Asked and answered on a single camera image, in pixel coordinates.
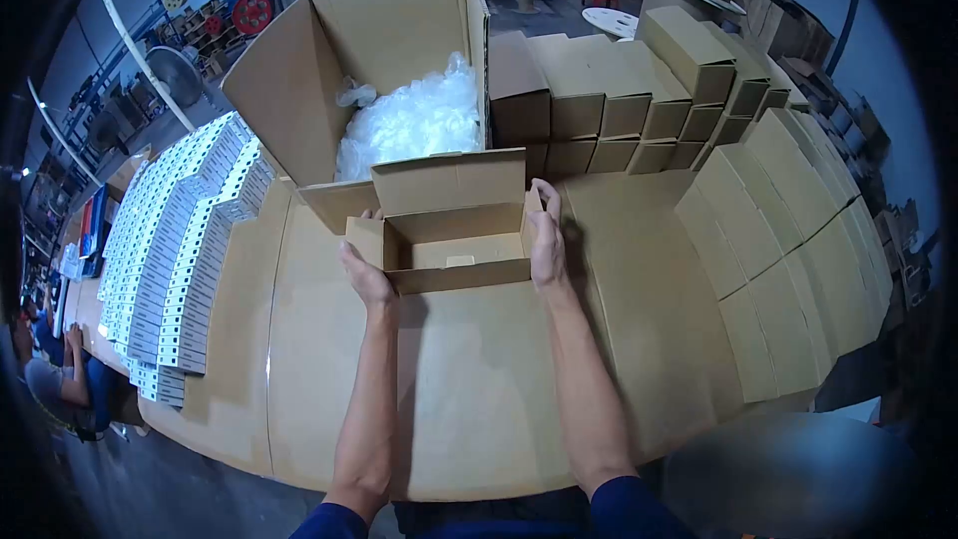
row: wall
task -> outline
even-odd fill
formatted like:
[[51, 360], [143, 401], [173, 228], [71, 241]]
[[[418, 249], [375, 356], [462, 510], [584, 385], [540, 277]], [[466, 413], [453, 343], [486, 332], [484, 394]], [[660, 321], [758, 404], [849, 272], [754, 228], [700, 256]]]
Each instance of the wall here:
[[[850, 0], [796, 0], [819, 18], [837, 38]], [[853, 104], [865, 96], [891, 138], [881, 169], [888, 202], [903, 206], [914, 198], [926, 237], [938, 229], [940, 197], [931, 139], [922, 105], [904, 54], [874, 0], [859, 0], [845, 52], [832, 76], [835, 86]], [[941, 274], [941, 248], [932, 253], [932, 279]]]
[[[209, 0], [189, 0], [188, 5], [197, 8], [206, 1]], [[113, 2], [126, 27], [134, 29], [146, 10], [156, 0], [113, 0]], [[83, 40], [77, 19], [86, 31], [92, 52], [90, 46]], [[70, 97], [79, 89], [83, 80], [97, 70], [97, 59], [105, 63], [120, 43], [120, 35], [106, 13], [102, 0], [80, 0], [77, 18], [71, 20], [67, 26], [56, 48], [43, 85], [38, 88], [40, 98], [47, 103], [54, 122], [60, 125], [65, 121]], [[138, 70], [133, 58], [126, 55], [121, 65], [115, 69], [114, 75], [119, 75], [122, 83], [126, 84]], [[24, 159], [24, 166], [29, 166], [31, 169], [39, 167], [48, 151], [46, 143], [40, 137], [42, 125], [39, 112], [34, 113]], [[57, 145], [54, 153], [61, 162], [69, 164], [70, 156], [61, 147]]]

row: factory floor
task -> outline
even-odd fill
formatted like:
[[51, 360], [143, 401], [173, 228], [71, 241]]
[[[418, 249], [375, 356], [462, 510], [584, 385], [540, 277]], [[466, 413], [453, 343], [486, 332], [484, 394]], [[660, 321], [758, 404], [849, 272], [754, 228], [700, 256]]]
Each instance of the factory floor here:
[[[535, 15], [513, 12], [516, 0], [487, 2], [491, 34], [513, 29], [521, 29], [527, 36], [564, 32], [575, 37], [594, 33], [581, 17], [580, 0], [536, 0], [541, 12]], [[621, 0], [620, 9], [638, 15], [640, 3]], [[197, 125], [230, 108], [219, 90], [210, 90], [210, 95], [212, 103], [201, 99], [188, 110], [188, 116]], [[183, 135], [183, 127], [172, 114], [163, 114], [134, 140], [130, 153], [147, 143], [154, 149], [165, 148]], [[104, 165], [102, 179], [123, 161], [116, 157]], [[874, 354], [861, 358], [873, 364], [857, 365], [858, 368], [880, 368], [874, 364]], [[835, 372], [841, 369], [842, 361]], [[837, 405], [852, 404], [877, 395], [879, 390], [852, 383], [840, 388], [840, 396], [833, 401]], [[239, 472], [155, 431], [138, 437], [130, 429], [127, 435], [125, 439], [108, 431], [96, 443], [81, 444], [70, 436], [54, 441], [64, 475], [75, 487], [90, 524], [103, 537], [285, 537], [323, 498], [321, 493]], [[379, 513], [370, 536], [401, 537], [391, 507]]]

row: forearm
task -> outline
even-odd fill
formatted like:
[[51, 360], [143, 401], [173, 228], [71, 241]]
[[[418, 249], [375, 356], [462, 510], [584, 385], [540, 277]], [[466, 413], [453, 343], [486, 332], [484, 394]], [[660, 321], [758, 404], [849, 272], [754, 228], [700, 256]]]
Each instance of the forearm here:
[[389, 496], [397, 428], [398, 332], [394, 302], [367, 310], [353, 395], [336, 442], [332, 489], [325, 499], [353, 509], [367, 524]]
[[635, 475], [622, 402], [567, 280], [542, 292], [550, 317], [559, 422], [572, 472], [591, 499], [600, 485]]

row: wooden table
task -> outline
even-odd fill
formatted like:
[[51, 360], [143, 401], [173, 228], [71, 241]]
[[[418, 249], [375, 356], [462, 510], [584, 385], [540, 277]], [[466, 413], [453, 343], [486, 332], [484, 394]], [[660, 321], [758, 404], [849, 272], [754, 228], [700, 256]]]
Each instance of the wooden table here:
[[[570, 268], [622, 390], [637, 462], [744, 408], [718, 305], [673, 213], [692, 177], [589, 175], [560, 188]], [[231, 234], [207, 373], [188, 376], [182, 410], [141, 399], [150, 426], [241, 470], [329, 489], [364, 325], [339, 240], [273, 184], [259, 218]], [[102, 357], [94, 282], [81, 286], [76, 319]], [[396, 497], [477, 500], [571, 485], [532, 283], [405, 296], [401, 308]]]

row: human hand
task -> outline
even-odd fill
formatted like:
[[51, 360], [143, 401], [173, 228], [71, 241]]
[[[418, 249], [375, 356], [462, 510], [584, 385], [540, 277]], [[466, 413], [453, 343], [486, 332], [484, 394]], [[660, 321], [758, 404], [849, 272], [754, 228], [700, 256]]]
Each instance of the human hand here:
[[76, 322], [70, 325], [70, 329], [66, 332], [66, 344], [73, 349], [83, 348], [83, 331]]
[[565, 240], [559, 228], [562, 214], [562, 198], [556, 188], [541, 179], [533, 179], [533, 187], [545, 200], [545, 210], [527, 214], [535, 227], [535, 242], [532, 250], [532, 276], [538, 291], [546, 290], [568, 281], [565, 268]]
[[[372, 219], [373, 211], [366, 209], [362, 213], [363, 219]], [[377, 219], [382, 218], [381, 211], [376, 213]], [[382, 270], [369, 264], [359, 255], [353, 244], [345, 239], [339, 244], [339, 262], [353, 284], [353, 290], [359, 294], [367, 310], [376, 306], [390, 305], [396, 300], [396, 292]]]

